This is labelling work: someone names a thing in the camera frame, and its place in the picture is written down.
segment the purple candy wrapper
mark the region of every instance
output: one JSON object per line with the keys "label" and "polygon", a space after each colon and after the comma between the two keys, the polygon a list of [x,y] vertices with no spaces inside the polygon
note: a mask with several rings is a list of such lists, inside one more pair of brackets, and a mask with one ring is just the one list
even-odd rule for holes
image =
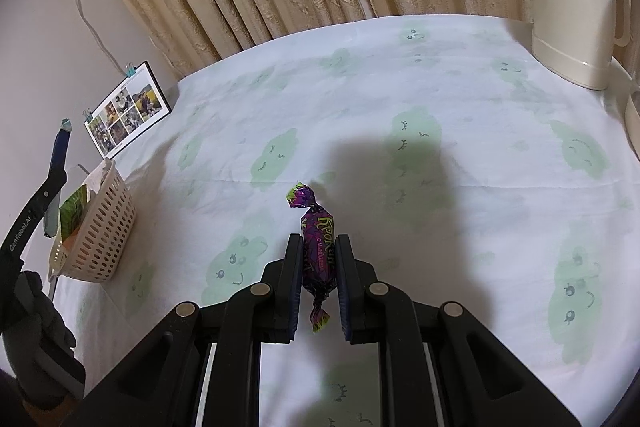
{"label": "purple candy wrapper", "polygon": [[322,309],[322,302],[337,285],[334,216],[316,203],[313,190],[302,183],[298,183],[289,191],[287,201],[291,207],[309,209],[300,220],[305,244],[302,285],[314,296],[314,308],[309,319],[316,332],[329,320],[329,314]]}

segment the round table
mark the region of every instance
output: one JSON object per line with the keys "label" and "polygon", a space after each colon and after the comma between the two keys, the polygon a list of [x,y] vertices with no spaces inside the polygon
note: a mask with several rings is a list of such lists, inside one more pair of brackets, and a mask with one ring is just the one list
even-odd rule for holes
{"label": "round table", "polygon": [[[173,113],[116,158],[138,217],[114,277],[58,284],[88,388],[178,302],[224,301],[282,257],[300,181],[380,280],[459,301],[599,425],[640,366],[640,168],[615,93],[546,70],[530,32],[380,18],[181,81]],[[379,425],[376,348],[344,342],[335,292],[313,334],[311,301],[295,341],[263,348],[260,425]]]}

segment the white wall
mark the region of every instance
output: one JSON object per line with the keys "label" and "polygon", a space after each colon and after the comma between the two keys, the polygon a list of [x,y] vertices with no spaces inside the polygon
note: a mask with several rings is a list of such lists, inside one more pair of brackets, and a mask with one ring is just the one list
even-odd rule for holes
{"label": "white wall", "polygon": [[[175,73],[121,0],[82,0],[82,7],[121,67],[148,60],[162,89],[175,84]],[[66,165],[98,165],[82,111],[95,108],[121,80],[74,0],[0,0],[0,242],[45,180],[63,118],[74,127]],[[67,173],[63,197],[82,181],[78,168]],[[46,274],[51,242],[40,226],[23,256],[26,269]]]}

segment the beige perforated basket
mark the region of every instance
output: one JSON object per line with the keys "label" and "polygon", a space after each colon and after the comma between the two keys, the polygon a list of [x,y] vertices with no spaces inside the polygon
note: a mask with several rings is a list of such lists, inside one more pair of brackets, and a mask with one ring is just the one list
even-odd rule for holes
{"label": "beige perforated basket", "polygon": [[[100,176],[101,163],[87,180]],[[136,208],[115,162],[100,190],[91,198],[71,251],[62,244],[60,230],[49,255],[49,280],[58,275],[88,282],[103,282],[116,271],[120,255],[136,218]]]}

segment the tablecloth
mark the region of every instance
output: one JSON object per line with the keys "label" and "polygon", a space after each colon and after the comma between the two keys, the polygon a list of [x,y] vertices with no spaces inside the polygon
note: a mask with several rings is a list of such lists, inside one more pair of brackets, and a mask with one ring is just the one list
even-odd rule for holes
{"label": "tablecloth", "polygon": [[[610,91],[530,54],[531,26],[380,18],[267,42],[178,85],[116,157],[138,217],[114,277],[61,279],[93,387],[180,301],[223,301],[283,256],[310,184],[356,258],[413,300],[462,303],[599,425],[640,366],[640,167]],[[612,76],[624,77],[617,64]],[[337,295],[265,345],[262,427],[379,426],[376,348]]]}

